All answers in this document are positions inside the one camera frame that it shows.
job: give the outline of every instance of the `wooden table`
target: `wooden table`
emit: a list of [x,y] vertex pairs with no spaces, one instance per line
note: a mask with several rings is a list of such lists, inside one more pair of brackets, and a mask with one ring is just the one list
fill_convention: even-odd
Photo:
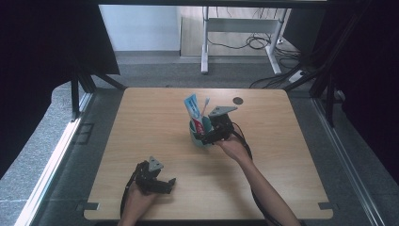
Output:
[[217,147],[195,146],[184,98],[207,96],[208,114],[217,105],[242,128],[255,164],[298,218],[331,218],[331,209],[287,94],[277,89],[127,89],[120,103],[88,202],[88,219],[119,219],[124,186],[136,164],[152,155],[165,165],[159,180],[177,178],[171,194],[160,195],[143,219],[263,218],[244,173]]

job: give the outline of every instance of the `black device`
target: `black device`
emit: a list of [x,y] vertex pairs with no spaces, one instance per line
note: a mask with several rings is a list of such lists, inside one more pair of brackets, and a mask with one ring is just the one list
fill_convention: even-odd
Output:
[[156,177],[164,167],[162,163],[150,156],[150,161],[143,161],[136,166],[136,170],[130,177],[129,182],[123,192],[122,201],[120,203],[120,216],[123,214],[124,205],[129,194],[130,185],[136,181],[137,186],[144,194],[149,193],[160,193],[170,194],[172,188],[176,182],[176,178],[169,180],[168,182],[158,181]]
[[205,135],[195,133],[194,138],[201,140],[204,145],[214,143],[218,140],[228,139],[234,131],[234,126],[232,126],[228,113],[236,109],[236,106],[215,107],[208,115],[214,130]]

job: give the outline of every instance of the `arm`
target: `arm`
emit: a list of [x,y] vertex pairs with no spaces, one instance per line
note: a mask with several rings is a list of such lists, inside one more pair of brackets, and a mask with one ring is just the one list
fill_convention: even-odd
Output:
[[136,185],[136,182],[132,183],[129,188],[129,196],[126,200],[118,226],[134,226],[137,220],[144,215],[156,197],[157,194],[155,193],[148,195],[143,194]]
[[238,163],[246,175],[253,192],[269,215],[284,226],[300,225],[284,199],[259,172],[238,137],[231,135],[228,140],[221,140],[215,144],[219,145],[226,155]]

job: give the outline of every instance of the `hand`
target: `hand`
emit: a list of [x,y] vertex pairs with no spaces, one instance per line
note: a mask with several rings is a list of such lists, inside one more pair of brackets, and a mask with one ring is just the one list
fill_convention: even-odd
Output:
[[[243,136],[237,125],[234,125],[234,131],[241,135],[241,137]],[[247,150],[241,143],[241,140],[233,134],[231,134],[228,139],[219,140],[215,142],[215,144],[220,146],[226,155],[238,163],[250,160]]]
[[136,182],[133,182],[129,187],[129,195],[118,226],[135,225],[137,220],[147,212],[157,196],[156,193],[144,194]]

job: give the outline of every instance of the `desk leg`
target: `desk leg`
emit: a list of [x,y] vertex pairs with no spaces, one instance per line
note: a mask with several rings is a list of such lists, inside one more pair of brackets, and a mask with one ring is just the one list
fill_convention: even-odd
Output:
[[200,72],[203,74],[208,73],[208,12],[209,7],[205,7],[205,12],[203,13],[203,44],[200,58]]
[[285,8],[282,12],[282,15],[279,18],[279,22],[276,25],[275,33],[273,34],[270,46],[266,46],[266,53],[269,57],[270,63],[272,64],[272,68],[275,74],[281,74],[281,70],[279,69],[279,64],[276,61],[276,57],[274,56],[274,51],[276,49],[277,41],[279,40],[279,32],[281,32],[282,26],[284,25],[285,15],[287,14],[287,8]]

